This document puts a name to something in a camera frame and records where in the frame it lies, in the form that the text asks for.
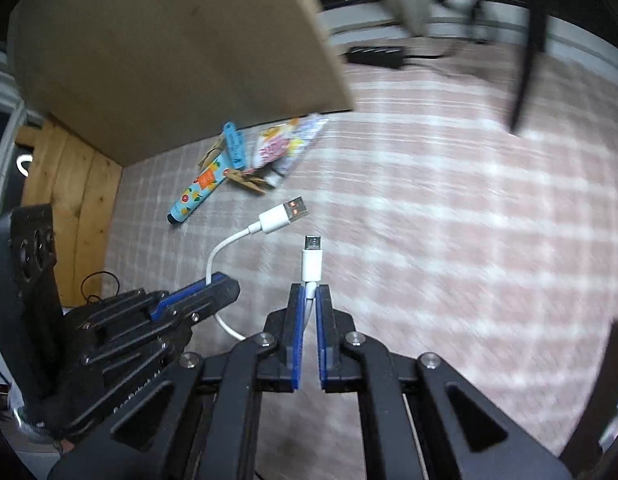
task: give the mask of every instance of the wooden plank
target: wooden plank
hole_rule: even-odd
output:
[[[27,102],[127,166],[229,120],[352,108],[319,10],[317,0],[20,0],[14,73]]]
[[[95,154],[89,171],[75,246],[74,293],[75,301],[84,298],[80,292],[82,280],[105,265],[108,228],[111,224],[122,166],[102,153]],[[100,295],[101,278],[94,276],[84,284],[84,295]]]
[[[52,191],[57,253],[54,274],[60,301],[64,306],[80,303],[74,296],[75,247],[82,200],[94,154],[92,147],[77,137],[67,135]]]
[[[26,146],[28,148],[34,148],[36,146],[36,140],[41,136],[41,130],[32,126],[20,126],[18,134],[16,135],[16,144],[20,146]]]
[[[36,152],[29,165],[29,176],[22,192],[22,205],[46,204],[51,202],[58,164],[64,151],[68,134],[46,120],[36,140]]]

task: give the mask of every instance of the plaid tablecloth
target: plaid tablecloth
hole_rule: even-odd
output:
[[[281,188],[260,198],[225,182],[177,228],[166,214],[210,141],[126,168],[106,268],[123,290],[175,290],[220,240],[301,195],[307,218],[217,257],[242,287],[224,311],[234,328],[258,332],[286,304],[303,237],[320,234],[323,282],[359,330],[438,352],[560,452],[618,314],[618,87],[541,57],[511,136],[519,56],[467,45],[429,68],[348,67],[355,111],[332,115]],[[209,320],[190,347],[232,344]],[[269,480],[364,476],[356,397],[320,391],[313,321],[301,390],[264,396],[257,467]]]

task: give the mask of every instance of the usb cable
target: usb cable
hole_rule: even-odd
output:
[[[230,237],[221,241],[217,246],[214,247],[214,250],[211,251],[211,254],[209,254],[209,259],[207,260],[207,283],[211,283],[211,271],[215,255],[219,253],[222,249],[227,247],[227,245],[232,244],[236,240],[240,240],[240,238],[256,234],[260,231],[265,234],[272,233],[273,231],[277,231],[278,229],[282,229],[283,227],[288,226],[289,224],[291,224],[291,222],[295,222],[299,218],[307,215],[307,213],[307,208],[305,207],[305,203],[303,202],[301,196],[299,196],[298,198],[294,198],[289,202],[285,202],[284,204],[279,204],[272,209],[261,213],[259,215],[259,221],[250,224],[246,229],[243,229],[242,231],[231,235]],[[320,245],[320,237],[317,238],[318,244]],[[223,320],[219,314],[214,314],[214,318],[217,321],[218,325],[220,325],[220,327],[222,327],[222,329],[227,332],[231,337],[237,339],[238,341],[243,341],[245,339],[244,335],[236,332],[233,328],[227,325],[227,323],[225,323],[225,320]]]
[[[319,236],[305,236],[305,248],[303,249],[303,264],[301,280],[305,286],[305,324],[307,328],[313,304],[315,292],[323,277],[323,250],[320,248]]]

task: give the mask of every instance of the orange label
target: orange label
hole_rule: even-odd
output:
[[[207,187],[215,180],[214,172],[211,170],[206,170],[203,174],[201,174],[198,178],[194,180],[196,184],[198,184],[202,189]]]

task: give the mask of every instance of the metal screw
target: metal screw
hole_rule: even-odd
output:
[[[430,370],[435,370],[440,366],[442,360],[438,354],[435,354],[434,352],[426,352],[420,356],[420,362]]]
[[[262,348],[266,348],[267,346],[272,345],[273,342],[276,340],[276,338],[273,337],[269,332],[260,332],[259,334],[253,336],[253,338],[256,341],[256,344],[258,346],[262,346]]]
[[[345,336],[345,341],[353,346],[360,346],[367,340],[362,332],[349,332]]]
[[[200,356],[193,352],[184,352],[178,359],[178,364],[183,368],[195,368],[199,362]]]

